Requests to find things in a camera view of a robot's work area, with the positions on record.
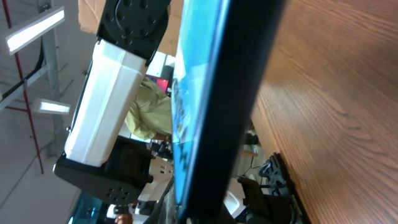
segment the metal pipe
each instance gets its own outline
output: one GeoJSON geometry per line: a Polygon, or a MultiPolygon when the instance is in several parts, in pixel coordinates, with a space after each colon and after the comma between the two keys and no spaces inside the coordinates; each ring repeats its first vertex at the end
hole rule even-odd
{"type": "Polygon", "coordinates": [[[5,94],[2,95],[2,101],[0,101],[0,111],[13,101],[17,100],[17,98],[23,94],[25,88],[31,86],[31,84],[39,79],[47,71],[47,66],[44,66],[33,73],[35,70],[26,75],[23,80],[19,81],[19,83],[11,87],[7,92],[5,92],[5,94]]]}
{"type": "Polygon", "coordinates": [[[10,109],[10,110],[18,110],[18,111],[22,111],[22,112],[27,112],[27,109],[15,108],[15,107],[12,107],[12,106],[6,106],[6,108],[10,109]]]}
{"type": "MultiPolygon", "coordinates": [[[[9,13],[9,10],[8,10],[7,0],[2,0],[2,5],[3,5],[3,8],[4,8],[4,13],[6,15],[8,28],[11,29],[12,24],[11,24],[10,13],[9,13]]],[[[23,80],[24,77],[23,77],[23,74],[22,74],[21,61],[19,60],[19,55],[18,55],[18,53],[15,53],[14,56],[15,56],[15,60],[17,62],[19,78],[21,80],[23,80]]],[[[40,157],[40,152],[39,152],[39,145],[37,144],[35,126],[33,125],[32,113],[30,112],[30,106],[29,106],[29,103],[28,103],[27,93],[26,93],[25,89],[24,89],[24,99],[25,99],[25,105],[26,105],[26,112],[27,112],[27,115],[29,117],[30,128],[32,129],[33,140],[35,142],[37,158],[39,158],[40,170],[41,170],[42,174],[44,174],[42,158],[40,157]]]]}

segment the white object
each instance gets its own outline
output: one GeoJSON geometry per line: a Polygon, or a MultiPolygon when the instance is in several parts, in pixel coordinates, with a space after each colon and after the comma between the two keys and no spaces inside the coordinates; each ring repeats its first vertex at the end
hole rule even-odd
{"type": "Polygon", "coordinates": [[[148,67],[148,71],[146,74],[152,75],[153,77],[160,77],[160,75],[162,74],[165,59],[166,54],[162,52],[156,52],[148,67]]]}
{"type": "Polygon", "coordinates": [[[253,174],[250,174],[249,179],[254,180],[254,181],[257,182],[257,178],[256,178],[256,176],[253,175],[253,174]]]}
{"type": "Polygon", "coordinates": [[[69,113],[70,105],[52,100],[36,98],[33,101],[32,111],[38,113],[62,114],[69,113]]]}
{"type": "Polygon", "coordinates": [[[133,135],[132,133],[130,134],[130,138],[131,138],[131,139],[134,139],[134,140],[137,140],[137,141],[142,141],[142,142],[145,142],[145,143],[150,143],[150,142],[152,141],[151,139],[143,140],[143,139],[141,139],[141,138],[139,138],[139,137],[133,135]]]}
{"type": "Polygon", "coordinates": [[[166,57],[166,62],[164,63],[164,65],[168,65],[168,66],[174,67],[175,66],[175,57],[171,56],[171,55],[168,55],[166,57]]]}
{"type": "Polygon", "coordinates": [[[68,224],[73,224],[73,217],[70,217],[68,224]]]}
{"type": "Polygon", "coordinates": [[[42,12],[34,18],[9,29],[5,38],[9,55],[13,55],[64,20],[65,11],[61,6],[42,12]]]}
{"type": "Polygon", "coordinates": [[[246,208],[246,206],[243,205],[244,198],[242,185],[235,178],[231,178],[224,198],[224,204],[233,218],[238,217],[246,208]]]}
{"type": "Polygon", "coordinates": [[[142,201],[160,200],[164,190],[174,174],[173,165],[156,156],[150,160],[149,175],[154,177],[152,183],[147,183],[138,197],[142,201]]]}
{"type": "Polygon", "coordinates": [[[65,144],[67,159],[95,167],[108,160],[146,74],[145,63],[107,41],[95,45],[78,116],[65,144]]]}
{"type": "Polygon", "coordinates": [[[116,218],[116,214],[113,212],[116,205],[109,205],[108,211],[106,211],[106,218],[116,218]]]}

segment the metal bracket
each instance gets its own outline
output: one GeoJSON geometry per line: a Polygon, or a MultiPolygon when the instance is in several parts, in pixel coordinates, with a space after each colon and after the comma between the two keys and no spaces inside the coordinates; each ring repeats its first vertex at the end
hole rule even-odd
{"type": "MultiPolygon", "coordinates": [[[[39,11],[44,12],[52,6],[47,1],[39,2],[39,11]]],[[[55,46],[55,31],[52,29],[42,36],[45,66],[48,68],[50,99],[61,102],[60,83],[58,74],[57,50],[55,46]]],[[[67,132],[63,127],[63,118],[59,114],[53,114],[54,146],[47,151],[47,156],[59,156],[63,152],[63,146],[67,140],[67,132]]]]}
{"type": "Polygon", "coordinates": [[[170,0],[107,0],[97,32],[128,52],[152,61],[165,34],[170,0]]]}
{"type": "Polygon", "coordinates": [[[26,90],[28,86],[30,86],[36,80],[38,80],[46,71],[47,67],[42,67],[39,71],[34,73],[30,78],[23,79],[18,84],[13,86],[12,88],[14,88],[14,91],[10,92],[10,94],[7,94],[7,96],[5,96],[4,99],[0,101],[0,111],[3,110],[6,106],[8,106],[10,103],[12,103],[19,96],[21,96],[22,93],[24,92],[24,89],[26,90]]]}

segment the wood grain surface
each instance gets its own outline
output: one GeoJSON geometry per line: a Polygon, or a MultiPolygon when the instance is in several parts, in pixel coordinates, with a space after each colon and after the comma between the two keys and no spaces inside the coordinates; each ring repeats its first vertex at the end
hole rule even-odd
{"type": "Polygon", "coordinates": [[[398,1],[290,1],[252,120],[312,223],[398,223],[398,1]]]}

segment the fluorescent light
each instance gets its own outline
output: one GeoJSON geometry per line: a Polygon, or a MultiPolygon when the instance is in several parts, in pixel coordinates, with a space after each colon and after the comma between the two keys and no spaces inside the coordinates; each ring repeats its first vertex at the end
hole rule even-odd
{"type": "Polygon", "coordinates": [[[56,111],[56,112],[61,112],[61,113],[69,113],[69,106],[62,106],[62,105],[56,105],[53,103],[46,103],[42,102],[40,105],[40,110],[45,110],[45,111],[56,111]]]}
{"type": "Polygon", "coordinates": [[[6,36],[9,54],[14,54],[64,20],[65,12],[63,7],[58,7],[40,13],[31,20],[13,27],[9,30],[9,35],[6,36]]]}
{"type": "Polygon", "coordinates": [[[68,114],[70,105],[46,99],[35,99],[32,111],[50,114],[68,114]]]}

